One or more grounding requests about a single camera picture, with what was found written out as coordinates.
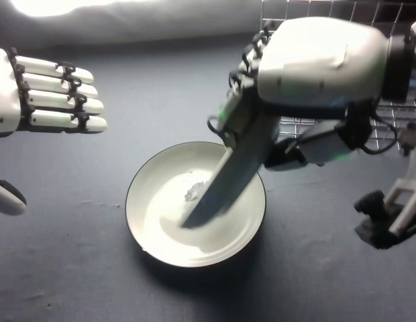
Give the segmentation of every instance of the white plate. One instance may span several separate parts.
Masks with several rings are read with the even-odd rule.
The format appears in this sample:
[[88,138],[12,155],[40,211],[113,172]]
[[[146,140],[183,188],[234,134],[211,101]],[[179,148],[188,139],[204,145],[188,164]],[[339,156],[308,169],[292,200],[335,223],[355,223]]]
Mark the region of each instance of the white plate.
[[135,175],[126,197],[126,219],[141,248],[174,266],[200,267],[228,259],[258,231],[266,209],[262,180],[256,174],[229,211],[196,228],[179,227],[185,196],[206,182],[225,153],[224,146],[189,142],[161,151]]

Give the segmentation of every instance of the white robotic hand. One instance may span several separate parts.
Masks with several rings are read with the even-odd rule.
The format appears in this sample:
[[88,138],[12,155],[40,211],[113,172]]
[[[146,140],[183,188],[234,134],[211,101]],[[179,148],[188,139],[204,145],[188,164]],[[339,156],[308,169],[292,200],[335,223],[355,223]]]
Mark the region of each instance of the white robotic hand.
[[[18,56],[0,49],[0,138],[15,131],[99,133],[107,122],[93,75],[68,62]],[[0,212],[25,211],[23,195],[0,179]]]

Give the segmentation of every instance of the metal grid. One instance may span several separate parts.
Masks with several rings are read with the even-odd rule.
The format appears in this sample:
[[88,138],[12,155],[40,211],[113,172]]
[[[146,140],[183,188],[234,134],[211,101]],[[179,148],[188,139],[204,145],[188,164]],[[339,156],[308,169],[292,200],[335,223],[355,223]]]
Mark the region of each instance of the metal grid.
[[[262,0],[260,29],[267,21],[273,23],[273,33],[287,19],[298,17],[334,17],[362,23],[378,28],[385,36],[409,32],[416,21],[416,3],[349,1],[349,0]],[[408,97],[404,104],[381,101],[378,114],[397,128],[408,122],[416,122],[416,97]],[[280,121],[280,135],[297,137],[320,120],[283,117]],[[374,128],[371,142],[375,148],[382,148],[393,140],[391,130],[379,122],[372,122]]]

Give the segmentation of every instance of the wall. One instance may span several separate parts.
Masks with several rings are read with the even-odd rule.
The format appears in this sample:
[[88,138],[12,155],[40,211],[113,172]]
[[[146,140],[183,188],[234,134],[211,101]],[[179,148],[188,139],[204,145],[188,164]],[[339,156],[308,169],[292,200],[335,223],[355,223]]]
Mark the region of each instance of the wall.
[[171,145],[219,141],[205,120],[249,39],[44,53],[93,72],[109,129],[0,139],[0,177],[29,203],[21,217],[0,215],[0,321],[416,321],[416,237],[382,252],[353,232],[353,202],[403,173],[396,152],[263,170],[263,234],[233,286],[169,287],[136,255],[129,183]]

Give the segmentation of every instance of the round plate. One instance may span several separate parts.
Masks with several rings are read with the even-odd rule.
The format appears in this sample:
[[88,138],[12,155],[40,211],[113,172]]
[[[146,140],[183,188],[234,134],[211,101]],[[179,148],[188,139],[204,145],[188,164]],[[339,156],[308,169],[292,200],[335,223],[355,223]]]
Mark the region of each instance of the round plate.
[[228,259],[250,242],[266,209],[258,174],[225,215],[195,229],[179,225],[185,203],[197,202],[191,191],[209,180],[224,153],[220,144],[189,142],[161,151],[142,166],[127,191],[125,212],[144,251],[170,265],[201,267]]

